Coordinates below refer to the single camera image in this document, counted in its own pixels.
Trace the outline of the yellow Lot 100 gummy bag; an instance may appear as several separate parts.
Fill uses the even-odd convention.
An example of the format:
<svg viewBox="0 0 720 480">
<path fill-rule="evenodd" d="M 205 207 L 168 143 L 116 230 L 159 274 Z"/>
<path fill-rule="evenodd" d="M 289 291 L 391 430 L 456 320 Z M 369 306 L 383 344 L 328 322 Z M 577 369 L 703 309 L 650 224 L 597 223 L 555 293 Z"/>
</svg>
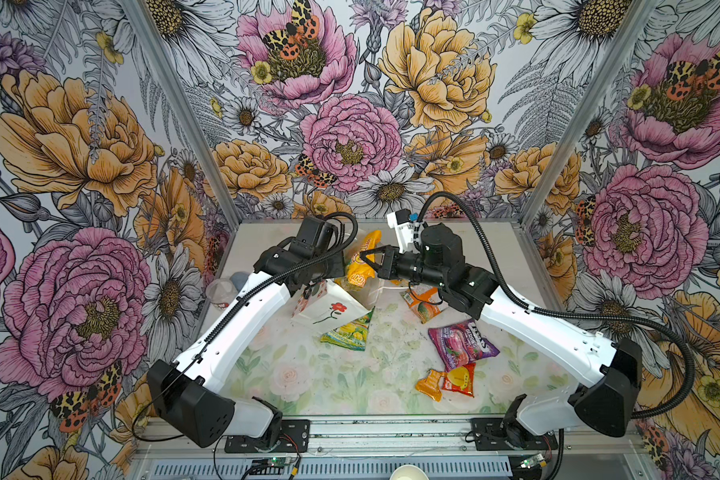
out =
<svg viewBox="0 0 720 480">
<path fill-rule="evenodd" d="M 381 238 L 382 232 L 380 230 L 371 231 L 364 237 L 359 250 L 352 255 L 344 277 L 345 285 L 351 290 L 364 288 L 369 280 L 376 277 L 375 270 L 361 258 L 361 253 L 375 249 Z"/>
</svg>

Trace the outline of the white paper bag red flower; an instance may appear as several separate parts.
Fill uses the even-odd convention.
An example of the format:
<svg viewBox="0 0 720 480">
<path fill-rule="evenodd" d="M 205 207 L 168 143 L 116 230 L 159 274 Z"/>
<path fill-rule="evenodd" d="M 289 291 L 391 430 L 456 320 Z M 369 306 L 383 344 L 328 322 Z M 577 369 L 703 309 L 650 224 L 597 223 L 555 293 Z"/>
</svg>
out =
<svg viewBox="0 0 720 480">
<path fill-rule="evenodd" d="M 368 314 L 380 297 L 384 281 L 367 280 L 363 287 L 339 279 L 305 287 L 297 297 L 292 320 L 324 334 Z"/>
</svg>

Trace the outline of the orange mango snack bag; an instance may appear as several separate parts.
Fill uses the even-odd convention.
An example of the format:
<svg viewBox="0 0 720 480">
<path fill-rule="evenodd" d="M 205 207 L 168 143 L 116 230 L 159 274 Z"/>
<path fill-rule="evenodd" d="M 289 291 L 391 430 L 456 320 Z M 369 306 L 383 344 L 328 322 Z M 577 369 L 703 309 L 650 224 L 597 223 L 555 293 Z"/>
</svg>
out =
<svg viewBox="0 0 720 480">
<path fill-rule="evenodd" d="M 440 297 L 437 287 L 409 286 L 400 293 L 400 296 L 422 324 L 428 323 L 448 308 Z"/>
</svg>

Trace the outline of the green Fox's candy bag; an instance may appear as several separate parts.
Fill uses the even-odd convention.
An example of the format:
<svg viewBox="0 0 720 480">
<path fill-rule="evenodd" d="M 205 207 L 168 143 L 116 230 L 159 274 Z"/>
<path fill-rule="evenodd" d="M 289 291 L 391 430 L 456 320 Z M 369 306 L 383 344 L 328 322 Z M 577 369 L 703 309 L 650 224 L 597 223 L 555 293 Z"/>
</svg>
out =
<svg viewBox="0 0 720 480">
<path fill-rule="evenodd" d="M 374 313 L 375 310 L 372 309 L 364 316 L 323 334 L 320 342 L 351 351 L 364 351 Z"/>
</svg>

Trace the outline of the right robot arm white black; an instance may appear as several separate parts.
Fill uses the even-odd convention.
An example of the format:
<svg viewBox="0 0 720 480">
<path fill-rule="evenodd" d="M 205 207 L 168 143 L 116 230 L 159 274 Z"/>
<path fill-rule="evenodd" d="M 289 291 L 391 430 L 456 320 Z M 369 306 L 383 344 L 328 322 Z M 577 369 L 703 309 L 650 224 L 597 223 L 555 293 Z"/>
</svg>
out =
<svg viewBox="0 0 720 480">
<path fill-rule="evenodd" d="M 509 435 L 540 436 L 585 426 L 608 437 L 622 437 L 640 390 L 642 353 L 631 340 L 613 342 L 536 305 L 518 305 L 497 276 L 467 263 L 461 238 L 443 224 L 421 234 L 406 223 L 395 229 L 400 245 L 361 252 L 361 259 L 386 280 L 434 286 L 451 308 L 498 327 L 563 367 L 575 384 L 538 395 L 520 395 L 504 417 Z"/>
</svg>

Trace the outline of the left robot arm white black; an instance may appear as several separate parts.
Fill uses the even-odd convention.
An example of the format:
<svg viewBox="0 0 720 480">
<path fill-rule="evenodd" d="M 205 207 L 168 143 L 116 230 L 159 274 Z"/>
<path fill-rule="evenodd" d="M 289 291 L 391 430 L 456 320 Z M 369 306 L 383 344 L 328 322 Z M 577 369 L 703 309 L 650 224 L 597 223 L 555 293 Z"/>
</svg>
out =
<svg viewBox="0 0 720 480">
<path fill-rule="evenodd" d="M 227 377 L 268 320 L 316 277 L 343 271 L 347 239 L 322 254 L 282 243 L 254 264 L 240 292 L 209 328 L 175 360 L 155 362 L 147 372 L 157 416 L 204 448 L 225 437 L 248 438 L 272 449 L 281 435 L 282 413 L 258 398 L 223 394 Z"/>
</svg>

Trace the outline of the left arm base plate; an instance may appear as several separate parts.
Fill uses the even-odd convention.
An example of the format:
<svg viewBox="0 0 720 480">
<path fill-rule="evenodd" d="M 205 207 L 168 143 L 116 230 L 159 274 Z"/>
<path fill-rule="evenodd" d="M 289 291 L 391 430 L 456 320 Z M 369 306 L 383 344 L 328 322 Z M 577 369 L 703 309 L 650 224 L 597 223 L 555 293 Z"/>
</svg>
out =
<svg viewBox="0 0 720 480">
<path fill-rule="evenodd" d="M 284 419 L 279 427 L 262 438 L 229 436 L 224 442 L 227 454 L 306 453 L 310 441 L 311 421 Z"/>
</svg>

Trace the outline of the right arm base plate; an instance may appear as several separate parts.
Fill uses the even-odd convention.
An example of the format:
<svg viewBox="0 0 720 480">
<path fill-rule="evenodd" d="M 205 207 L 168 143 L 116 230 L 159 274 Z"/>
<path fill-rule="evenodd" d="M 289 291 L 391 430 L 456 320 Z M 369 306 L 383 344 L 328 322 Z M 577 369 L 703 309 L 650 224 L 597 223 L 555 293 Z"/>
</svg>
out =
<svg viewBox="0 0 720 480">
<path fill-rule="evenodd" d="M 553 433 L 533 436 L 520 425 L 504 425 L 498 417 L 471 418 L 470 429 L 465 436 L 477 451 L 553 451 L 558 448 Z"/>
</svg>

